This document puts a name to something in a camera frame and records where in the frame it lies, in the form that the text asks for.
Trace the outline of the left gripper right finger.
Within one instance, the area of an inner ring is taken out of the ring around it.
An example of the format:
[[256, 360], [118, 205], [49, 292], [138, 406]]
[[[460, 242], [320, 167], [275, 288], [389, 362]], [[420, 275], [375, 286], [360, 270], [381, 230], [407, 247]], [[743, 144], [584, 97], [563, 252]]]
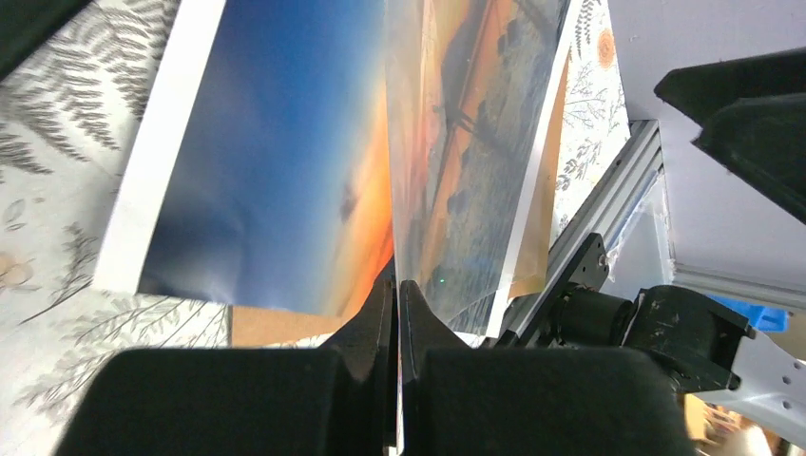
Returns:
[[451, 381], [470, 348], [432, 312], [415, 281], [399, 284], [398, 310], [403, 453], [447, 455], [468, 420], [468, 392]]

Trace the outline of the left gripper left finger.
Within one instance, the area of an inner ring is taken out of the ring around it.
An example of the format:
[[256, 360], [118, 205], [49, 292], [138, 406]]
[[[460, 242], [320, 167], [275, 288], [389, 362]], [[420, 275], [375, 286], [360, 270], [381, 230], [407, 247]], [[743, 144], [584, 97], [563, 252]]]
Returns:
[[379, 279], [360, 311], [327, 340], [341, 360], [331, 419], [336, 455], [385, 455], [395, 445], [397, 316], [395, 283]]

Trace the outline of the sunset landscape photo print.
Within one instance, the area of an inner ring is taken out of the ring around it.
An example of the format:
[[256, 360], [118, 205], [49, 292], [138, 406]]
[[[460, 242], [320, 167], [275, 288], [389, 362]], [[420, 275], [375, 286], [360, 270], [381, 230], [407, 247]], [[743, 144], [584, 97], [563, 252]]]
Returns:
[[578, 1], [183, 1], [93, 285], [461, 333], [540, 292]]

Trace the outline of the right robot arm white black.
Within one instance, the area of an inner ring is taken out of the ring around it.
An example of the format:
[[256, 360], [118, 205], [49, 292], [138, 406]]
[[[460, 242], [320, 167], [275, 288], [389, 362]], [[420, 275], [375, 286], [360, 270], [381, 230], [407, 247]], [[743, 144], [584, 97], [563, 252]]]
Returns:
[[[805, 51], [794, 48], [674, 69], [656, 95], [700, 126], [695, 146], [795, 219], [805, 218]], [[726, 406], [805, 444], [805, 366], [747, 317], [696, 291], [659, 285], [633, 301], [584, 275], [602, 239], [590, 234], [501, 347], [560, 343], [648, 354], [680, 392]]]

